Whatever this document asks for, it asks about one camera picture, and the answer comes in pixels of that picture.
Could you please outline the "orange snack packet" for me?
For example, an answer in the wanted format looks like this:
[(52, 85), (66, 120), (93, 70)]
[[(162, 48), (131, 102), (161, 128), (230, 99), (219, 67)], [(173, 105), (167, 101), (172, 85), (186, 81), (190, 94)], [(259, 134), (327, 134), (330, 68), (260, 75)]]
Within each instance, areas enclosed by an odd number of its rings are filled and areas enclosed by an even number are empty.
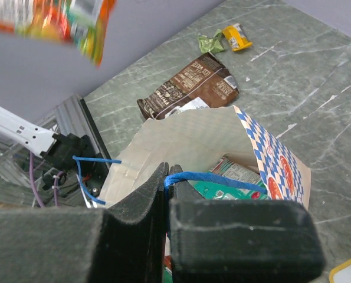
[(73, 45), (100, 66), (116, 1), (0, 1), (0, 32)]

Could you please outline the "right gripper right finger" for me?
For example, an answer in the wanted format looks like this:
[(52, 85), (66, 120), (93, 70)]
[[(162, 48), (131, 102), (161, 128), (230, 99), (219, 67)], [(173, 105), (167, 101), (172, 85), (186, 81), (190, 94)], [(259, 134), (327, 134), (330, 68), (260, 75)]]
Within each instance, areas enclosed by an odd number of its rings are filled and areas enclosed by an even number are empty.
[(168, 237), (173, 282), (311, 282), (326, 265), (315, 225), (291, 200), (205, 199), (192, 186), (224, 177), (168, 175)]

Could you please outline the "green snack packet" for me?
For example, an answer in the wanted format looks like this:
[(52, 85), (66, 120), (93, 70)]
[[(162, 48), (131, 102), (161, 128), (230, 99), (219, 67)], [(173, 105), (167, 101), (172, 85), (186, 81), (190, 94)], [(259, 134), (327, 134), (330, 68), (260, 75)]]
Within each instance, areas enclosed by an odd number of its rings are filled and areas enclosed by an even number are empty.
[(199, 34), (197, 39), (198, 39), (199, 49), (201, 53), (205, 54), (210, 52), (211, 54), (217, 54), (220, 52), (224, 52), (225, 48), (221, 43), (221, 38), (222, 38), (221, 29), (217, 29), (213, 37), (208, 37), (206, 35)]

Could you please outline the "checkered paper bag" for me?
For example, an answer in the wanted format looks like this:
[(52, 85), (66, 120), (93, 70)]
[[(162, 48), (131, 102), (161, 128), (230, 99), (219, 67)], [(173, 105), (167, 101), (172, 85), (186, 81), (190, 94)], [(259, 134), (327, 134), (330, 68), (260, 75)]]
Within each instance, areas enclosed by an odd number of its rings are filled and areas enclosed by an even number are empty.
[(205, 199), (291, 200), (307, 210), (311, 170), (285, 145), (238, 107), (186, 110), (162, 120), (148, 119), (130, 144), (111, 160), (100, 197), (105, 209), (141, 186), (161, 163), (165, 240), (168, 237), (168, 175), (173, 166), (229, 180), (192, 186)]

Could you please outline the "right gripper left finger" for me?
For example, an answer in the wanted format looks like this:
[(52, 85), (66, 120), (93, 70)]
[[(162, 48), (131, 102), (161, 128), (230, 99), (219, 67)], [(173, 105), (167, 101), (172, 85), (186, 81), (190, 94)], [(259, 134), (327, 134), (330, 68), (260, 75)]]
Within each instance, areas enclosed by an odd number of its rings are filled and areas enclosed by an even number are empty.
[(0, 282), (162, 282), (168, 172), (107, 209), (0, 209)]

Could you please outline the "brown snack bag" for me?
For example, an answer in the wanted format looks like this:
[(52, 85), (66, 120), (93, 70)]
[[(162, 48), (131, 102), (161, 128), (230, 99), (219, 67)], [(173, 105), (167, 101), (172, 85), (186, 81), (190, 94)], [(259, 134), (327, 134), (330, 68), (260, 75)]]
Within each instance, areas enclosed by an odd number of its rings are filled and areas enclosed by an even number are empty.
[(210, 52), (200, 55), (151, 95), (138, 99), (146, 119), (161, 120), (185, 110), (225, 107), (238, 97), (235, 78)]

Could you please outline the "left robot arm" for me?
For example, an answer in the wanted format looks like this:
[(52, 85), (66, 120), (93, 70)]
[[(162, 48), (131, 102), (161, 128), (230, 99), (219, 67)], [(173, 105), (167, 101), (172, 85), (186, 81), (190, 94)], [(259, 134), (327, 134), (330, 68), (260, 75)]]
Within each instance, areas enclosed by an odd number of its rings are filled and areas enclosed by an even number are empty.
[(58, 134), (32, 124), (0, 106), (0, 134), (19, 143), (61, 171), (76, 167), (77, 157), (94, 157), (89, 136)]

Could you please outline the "yellow snack bar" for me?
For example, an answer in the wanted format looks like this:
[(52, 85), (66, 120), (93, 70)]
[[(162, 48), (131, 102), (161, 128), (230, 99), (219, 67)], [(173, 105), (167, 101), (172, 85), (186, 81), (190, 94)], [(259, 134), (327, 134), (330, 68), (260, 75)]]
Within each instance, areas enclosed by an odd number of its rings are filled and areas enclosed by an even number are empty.
[(239, 23), (227, 26), (222, 30), (222, 34), (234, 52), (245, 50), (252, 46), (252, 42), (246, 37)]

